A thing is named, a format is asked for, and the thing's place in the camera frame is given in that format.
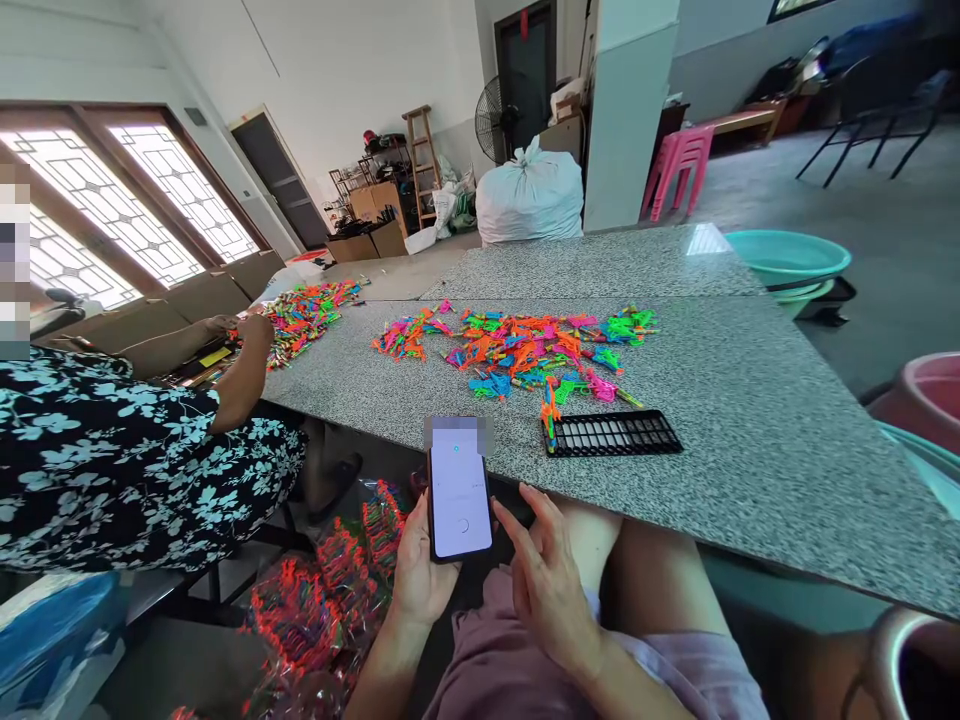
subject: wooden ladder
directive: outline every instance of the wooden ladder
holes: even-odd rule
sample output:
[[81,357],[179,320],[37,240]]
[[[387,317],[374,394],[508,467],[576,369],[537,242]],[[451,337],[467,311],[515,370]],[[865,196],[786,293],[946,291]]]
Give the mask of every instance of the wooden ladder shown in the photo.
[[[414,121],[417,118],[423,119],[424,135],[417,137],[414,134]],[[403,119],[407,121],[407,137],[410,139],[410,162],[413,165],[413,187],[417,193],[417,215],[420,217],[420,229],[423,230],[425,220],[430,220],[437,216],[436,210],[433,212],[424,212],[423,198],[433,193],[435,188],[440,185],[440,166],[437,164],[437,153],[433,149],[433,135],[430,134],[430,106],[421,105],[416,110],[411,110],[403,114]],[[417,159],[417,148],[426,145],[430,151],[429,161],[423,164]],[[433,173],[433,180],[429,183],[420,181],[421,173]],[[426,190],[421,190],[422,185],[427,185]]]

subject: teal plastic bucket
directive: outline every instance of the teal plastic bucket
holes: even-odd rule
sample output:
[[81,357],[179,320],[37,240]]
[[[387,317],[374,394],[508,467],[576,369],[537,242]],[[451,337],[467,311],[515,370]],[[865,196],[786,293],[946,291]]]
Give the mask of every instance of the teal plastic bucket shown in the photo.
[[903,447],[924,484],[950,516],[960,520],[960,457],[906,430],[882,422],[877,425],[884,435]]
[[[852,260],[849,251],[835,242],[785,230],[744,230],[728,234],[727,242],[767,287],[834,277]],[[803,295],[815,288],[807,285],[783,293]]]
[[780,292],[770,293],[777,299],[777,305],[787,314],[787,317],[793,319],[801,313],[811,300],[826,295],[833,290],[834,281],[827,280],[823,283],[813,285],[813,290],[803,295],[790,295],[792,290],[781,290]]

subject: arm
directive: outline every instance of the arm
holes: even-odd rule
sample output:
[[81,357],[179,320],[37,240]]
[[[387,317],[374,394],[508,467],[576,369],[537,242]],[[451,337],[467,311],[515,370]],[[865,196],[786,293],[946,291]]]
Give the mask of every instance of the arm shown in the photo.
[[450,601],[460,563],[430,560],[428,494],[407,517],[397,549],[393,604],[357,680],[344,720],[404,716],[430,628]]
[[409,622],[391,608],[364,663],[344,720],[403,717],[429,634],[429,625]]
[[543,525],[542,548],[496,500],[493,511],[516,549],[514,609],[540,648],[566,670],[607,720],[691,718],[673,693],[651,678],[593,619],[560,509],[524,483],[520,495]]
[[183,365],[197,350],[235,324],[235,318],[218,315],[195,322],[182,330],[131,345],[120,355],[133,365],[135,380],[146,380]]
[[243,339],[240,356],[217,383],[220,407],[210,426],[211,435],[243,425],[263,394],[267,356],[273,345],[273,325],[262,315],[250,315],[240,323],[240,337]]

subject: black and white floral blouse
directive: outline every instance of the black and white floral blouse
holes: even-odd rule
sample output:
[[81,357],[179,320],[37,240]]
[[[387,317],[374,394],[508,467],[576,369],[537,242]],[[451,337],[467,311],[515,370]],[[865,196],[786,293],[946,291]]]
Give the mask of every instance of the black and white floral blouse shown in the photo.
[[218,402],[105,355],[0,362],[0,567],[196,570],[232,552],[286,499],[306,436],[265,403],[208,435]]

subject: wooden bench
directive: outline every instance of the wooden bench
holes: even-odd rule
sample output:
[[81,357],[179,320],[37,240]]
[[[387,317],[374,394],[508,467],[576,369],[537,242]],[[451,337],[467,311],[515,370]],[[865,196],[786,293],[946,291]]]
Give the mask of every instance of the wooden bench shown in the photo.
[[753,103],[747,105],[740,112],[735,112],[723,117],[705,120],[697,127],[713,126],[714,137],[725,135],[727,133],[746,130],[748,128],[766,127],[766,132],[761,136],[760,142],[764,146],[770,144],[773,134],[777,131],[777,123],[780,122],[780,116],[786,102],[775,100],[773,102]]

